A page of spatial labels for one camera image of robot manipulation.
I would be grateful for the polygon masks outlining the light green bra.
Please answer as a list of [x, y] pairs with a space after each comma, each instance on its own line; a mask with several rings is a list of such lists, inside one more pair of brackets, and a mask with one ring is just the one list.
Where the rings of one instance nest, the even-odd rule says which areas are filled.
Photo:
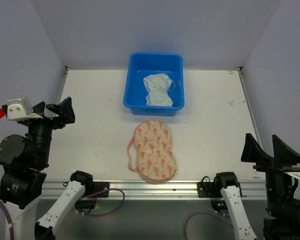
[[176, 89], [176, 84], [166, 73], [151, 74], [143, 78], [147, 91], [145, 97], [147, 106], [172, 107], [173, 100], [168, 92]]

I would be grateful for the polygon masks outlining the floral mesh laundry bag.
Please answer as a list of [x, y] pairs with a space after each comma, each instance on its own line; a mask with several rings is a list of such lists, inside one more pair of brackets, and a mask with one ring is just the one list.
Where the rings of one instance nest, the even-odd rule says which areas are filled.
[[172, 131], [156, 119], [139, 124], [127, 145], [128, 169], [148, 183], [163, 183], [177, 172]]

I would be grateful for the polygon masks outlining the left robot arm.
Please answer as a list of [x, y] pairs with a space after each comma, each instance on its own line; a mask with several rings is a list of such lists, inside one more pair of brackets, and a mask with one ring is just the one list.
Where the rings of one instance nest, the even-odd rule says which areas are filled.
[[93, 192], [93, 176], [76, 171], [70, 176], [64, 192], [39, 219], [37, 206], [49, 166], [50, 147], [54, 130], [75, 122], [72, 99], [58, 104], [40, 102], [31, 105], [23, 96], [8, 100], [0, 108], [0, 118], [6, 117], [27, 127], [25, 136], [12, 134], [0, 143], [0, 207], [12, 240], [53, 240], [61, 223], [75, 203]]

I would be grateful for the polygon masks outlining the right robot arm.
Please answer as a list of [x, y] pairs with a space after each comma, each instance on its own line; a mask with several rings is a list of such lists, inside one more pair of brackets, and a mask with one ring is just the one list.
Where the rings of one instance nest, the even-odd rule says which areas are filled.
[[[300, 240], [300, 200], [294, 197], [300, 182], [300, 154], [277, 135], [272, 136], [273, 156], [268, 155], [252, 134], [245, 135], [241, 161], [265, 174], [266, 211], [263, 239]], [[217, 173], [213, 185], [225, 200], [236, 240], [255, 240], [241, 199], [241, 186], [233, 172]]]

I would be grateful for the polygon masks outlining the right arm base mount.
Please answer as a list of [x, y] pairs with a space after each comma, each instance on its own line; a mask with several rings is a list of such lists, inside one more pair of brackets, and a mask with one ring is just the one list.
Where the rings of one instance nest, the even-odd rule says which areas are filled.
[[212, 199], [211, 206], [215, 211], [237, 215], [245, 213], [241, 185], [234, 172], [219, 172], [213, 181], [204, 176], [196, 185], [198, 197]]

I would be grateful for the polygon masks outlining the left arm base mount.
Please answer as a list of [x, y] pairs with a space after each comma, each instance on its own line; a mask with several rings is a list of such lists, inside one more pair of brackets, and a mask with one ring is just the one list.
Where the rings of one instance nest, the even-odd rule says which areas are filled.
[[84, 196], [92, 195], [92, 197], [79, 199], [74, 207], [78, 212], [90, 213], [97, 206], [97, 198], [107, 198], [109, 196], [109, 192], [105, 191], [110, 188], [110, 183], [107, 181], [94, 181], [92, 184], [91, 191], [88, 191], [84, 194]]

